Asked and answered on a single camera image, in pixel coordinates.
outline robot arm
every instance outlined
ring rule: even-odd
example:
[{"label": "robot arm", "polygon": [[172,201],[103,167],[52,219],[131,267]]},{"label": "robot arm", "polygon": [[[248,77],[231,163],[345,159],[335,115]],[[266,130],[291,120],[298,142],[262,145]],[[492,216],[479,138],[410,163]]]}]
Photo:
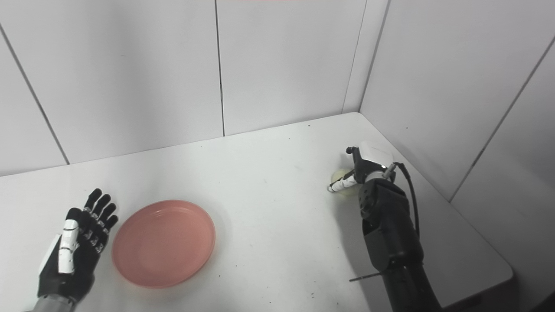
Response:
[{"label": "robot arm", "polygon": [[94,190],[83,209],[72,208],[41,265],[33,312],[72,312],[89,293],[94,269],[118,221],[110,195]]},{"label": "robot arm", "polygon": [[362,234],[372,265],[384,280],[393,311],[441,311],[423,268],[424,252],[410,218],[407,196],[393,183],[397,166],[410,179],[404,165],[392,163],[386,167],[365,159],[364,151],[357,147],[348,148],[347,153],[352,154],[355,169],[330,184],[328,190],[342,189],[346,184],[342,180],[362,184],[359,191]]}]

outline black arm segment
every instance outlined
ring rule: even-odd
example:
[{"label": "black arm segment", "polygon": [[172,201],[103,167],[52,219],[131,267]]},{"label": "black arm segment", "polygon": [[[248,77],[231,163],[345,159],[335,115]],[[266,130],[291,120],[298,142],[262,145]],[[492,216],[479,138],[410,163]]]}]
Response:
[{"label": "black arm segment", "polygon": [[386,179],[373,179],[360,189],[359,202],[368,254],[382,275],[393,311],[441,311],[424,272],[424,252],[405,192]]}]

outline panel seam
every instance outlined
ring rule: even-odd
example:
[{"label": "panel seam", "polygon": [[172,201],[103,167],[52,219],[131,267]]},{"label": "panel seam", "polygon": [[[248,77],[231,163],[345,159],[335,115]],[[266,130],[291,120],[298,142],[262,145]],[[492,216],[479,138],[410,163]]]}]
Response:
[{"label": "panel seam", "polygon": [[214,0],[214,11],[216,14],[216,45],[218,46],[218,73],[220,76],[221,130],[222,130],[223,136],[225,136],[224,88],[221,83],[220,25],[218,23],[218,0]]},{"label": "panel seam", "polygon": [[356,50],[359,48],[360,34],[362,32],[362,24],[364,24],[364,16],[366,15],[367,5],[368,0],[364,2],[364,11],[362,11],[362,19],[360,20],[359,36],[356,38],[355,53],[352,56],[351,70],[349,71],[349,79],[347,80],[347,89],[345,90],[345,97],[343,98],[343,107],[341,107],[341,114],[345,113],[345,101],[347,100],[347,94],[349,93],[349,84],[351,83],[352,69],[355,65]]},{"label": "panel seam", "polygon": [[539,58],[538,62],[536,63],[536,65],[534,66],[534,68],[532,68],[532,71],[530,72],[530,74],[528,75],[528,77],[526,78],[526,80],[524,81],[524,84],[522,85],[522,87],[520,88],[520,90],[518,91],[517,95],[514,97],[513,101],[511,102],[511,104],[509,105],[509,107],[507,108],[507,110],[505,111],[505,114],[503,114],[503,116],[501,117],[501,120],[497,123],[495,129],[493,130],[493,132],[491,133],[490,137],[487,139],[486,144],[484,144],[484,146],[482,147],[482,149],[480,150],[480,152],[478,153],[478,156],[476,156],[476,158],[474,159],[474,161],[472,162],[472,164],[470,165],[470,168],[468,169],[468,171],[466,172],[465,176],[462,178],[462,181],[459,183],[459,185],[457,186],[457,188],[455,189],[455,192],[453,193],[453,195],[451,196],[451,198],[449,198],[449,202],[452,202],[453,199],[455,198],[455,195],[457,195],[458,190],[461,189],[462,184],[464,184],[465,180],[468,178],[468,175],[470,174],[470,172],[472,171],[472,169],[474,169],[474,166],[476,165],[476,163],[478,163],[478,160],[480,159],[480,157],[482,156],[483,152],[486,150],[487,146],[490,144],[491,140],[493,139],[493,137],[495,136],[495,134],[497,133],[497,131],[499,130],[499,127],[501,126],[501,124],[505,121],[505,118],[507,118],[507,115],[509,115],[509,112],[511,111],[511,109],[514,107],[514,104],[518,101],[518,98],[521,96],[522,92],[524,91],[524,89],[526,88],[526,86],[528,85],[528,83],[530,82],[530,80],[532,79],[532,76],[534,76],[534,74],[536,73],[536,70],[538,69],[539,65],[542,63],[543,59],[546,57],[547,53],[549,52],[549,50],[551,49],[551,46],[553,46],[553,42],[555,42],[555,36],[551,39],[550,43],[547,46],[547,49],[543,52],[542,56]]},{"label": "panel seam", "polygon": [[382,33],[384,32],[385,21],[387,19],[387,14],[389,12],[389,5],[391,0],[387,0],[387,5],[385,7],[384,18],[382,19],[382,25],[380,26],[380,32],[378,33],[378,38],[376,39],[376,45],[374,46],[374,53],[372,54],[372,61],[370,61],[370,68],[368,69],[368,75],[366,76],[366,84],[364,85],[364,90],[362,91],[362,98],[360,99],[358,112],[362,109],[362,103],[364,102],[364,96],[366,95],[366,89],[368,88],[368,82],[370,81],[370,75],[372,74],[372,68],[374,67],[374,61],[376,60],[376,55],[378,53],[378,47],[380,46],[380,40]]},{"label": "panel seam", "polygon": [[34,99],[38,109],[40,110],[40,112],[42,114],[42,117],[43,117],[44,121],[46,122],[46,125],[48,126],[48,129],[50,130],[50,134],[54,138],[54,141],[56,142],[56,145],[58,146],[58,149],[60,150],[60,153],[62,154],[62,156],[64,158],[65,164],[69,165],[69,160],[68,160],[68,158],[65,154],[64,149],[62,148],[62,145],[60,144],[58,136],[54,132],[54,128],[52,128],[52,124],[50,124],[50,120],[48,119],[48,116],[46,115],[46,112],[44,111],[40,101],[38,100],[37,94],[35,93],[35,91],[33,89],[33,86],[31,86],[31,82],[29,81],[29,78],[25,74],[25,71],[23,70],[23,66],[21,65],[21,62],[19,61],[19,58],[17,57],[16,52],[14,51],[14,49],[12,47],[12,44],[10,43],[10,41],[8,39],[8,36],[6,35],[6,32],[4,31],[4,28],[2,27],[1,23],[0,23],[0,32],[2,33],[2,36],[4,37],[4,41],[6,42],[6,45],[8,46],[9,52],[12,54],[12,57],[13,57],[14,61],[16,62],[16,65],[19,69],[19,72],[21,72],[21,75],[23,76],[23,79],[25,80],[25,83],[27,84],[27,88],[31,92],[31,95],[33,96],[33,99]]}]

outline pink plate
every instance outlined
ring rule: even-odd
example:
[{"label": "pink plate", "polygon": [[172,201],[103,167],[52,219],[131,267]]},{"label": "pink plate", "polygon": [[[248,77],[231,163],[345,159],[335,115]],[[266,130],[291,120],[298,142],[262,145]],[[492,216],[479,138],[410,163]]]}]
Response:
[{"label": "pink plate", "polygon": [[177,285],[208,261],[216,230],[201,207],[165,200],[133,214],[115,236],[112,261],[131,283],[147,288]]}]

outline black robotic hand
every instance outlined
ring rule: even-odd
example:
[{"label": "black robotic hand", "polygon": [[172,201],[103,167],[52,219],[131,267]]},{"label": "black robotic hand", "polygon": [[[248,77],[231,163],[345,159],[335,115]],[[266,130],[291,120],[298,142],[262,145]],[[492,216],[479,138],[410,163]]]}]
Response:
[{"label": "black robotic hand", "polygon": [[68,211],[64,232],[57,240],[39,276],[38,296],[58,295],[77,304],[94,283],[94,269],[118,221],[111,197],[95,189],[84,209]]}]

